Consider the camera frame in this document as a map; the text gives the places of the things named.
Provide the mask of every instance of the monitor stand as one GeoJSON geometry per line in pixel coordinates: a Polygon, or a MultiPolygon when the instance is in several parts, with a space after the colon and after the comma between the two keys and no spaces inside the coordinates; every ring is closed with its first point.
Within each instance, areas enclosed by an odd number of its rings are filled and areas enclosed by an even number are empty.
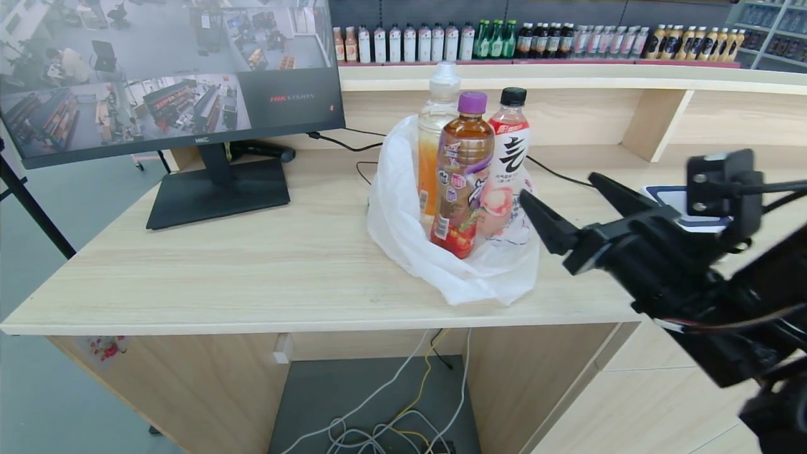
{"type": "MultiPolygon", "coordinates": [[[[266,144],[267,154],[288,150],[266,144]]],[[[224,144],[199,146],[206,169],[168,174],[162,179],[146,229],[230,216],[290,202],[278,158],[230,165],[224,144]]]]}

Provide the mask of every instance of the white plastic bag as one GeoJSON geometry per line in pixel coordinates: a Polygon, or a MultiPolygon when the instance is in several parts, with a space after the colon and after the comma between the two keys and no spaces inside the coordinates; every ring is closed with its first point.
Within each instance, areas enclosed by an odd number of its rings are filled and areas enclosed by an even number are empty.
{"type": "MultiPolygon", "coordinates": [[[[384,140],[370,188],[370,236],[404,270],[440,290],[450,305],[486,299],[510,305],[535,286],[539,241],[529,221],[522,213],[501,235],[477,237],[474,251],[464,260],[432,244],[419,221],[412,156],[416,141],[417,116],[402,120],[384,140]]],[[[524,167],[518,171],[532,188],[524,167]]]]}

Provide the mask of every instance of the black wall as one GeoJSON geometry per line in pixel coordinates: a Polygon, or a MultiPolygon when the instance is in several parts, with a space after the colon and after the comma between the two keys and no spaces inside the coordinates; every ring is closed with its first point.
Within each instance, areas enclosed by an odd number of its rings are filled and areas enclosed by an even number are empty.
{"type": "Polygon", "coordinates": [[[732,7],[730,0],[330,0],[330,5],[333,25],[343,29],[361,23],[371,29],[379,23],[386,29],[407,22],[462,25],[470,20],[476,25],[480,19],[721,27],[732,7]]]}

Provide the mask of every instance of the monitor screen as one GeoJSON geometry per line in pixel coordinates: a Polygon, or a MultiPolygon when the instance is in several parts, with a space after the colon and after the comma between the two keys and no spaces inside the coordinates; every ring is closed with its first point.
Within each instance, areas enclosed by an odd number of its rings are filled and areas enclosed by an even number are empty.
{"type": "Polygon", "coordinates": [[[0,113],[27,168],[345,126],[328,0],[12,11],[0,113]]]}

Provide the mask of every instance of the black bottle cap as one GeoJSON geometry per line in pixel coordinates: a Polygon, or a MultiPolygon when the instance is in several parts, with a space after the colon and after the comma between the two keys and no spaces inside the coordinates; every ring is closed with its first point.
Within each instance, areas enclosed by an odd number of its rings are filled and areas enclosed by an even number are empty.
{"type": "Polygon", "coordinates": [[[521,107],[527,100],[527,90],[517,86],[509,86],[502,90],[501,104],[503,106],[521,107]]]}

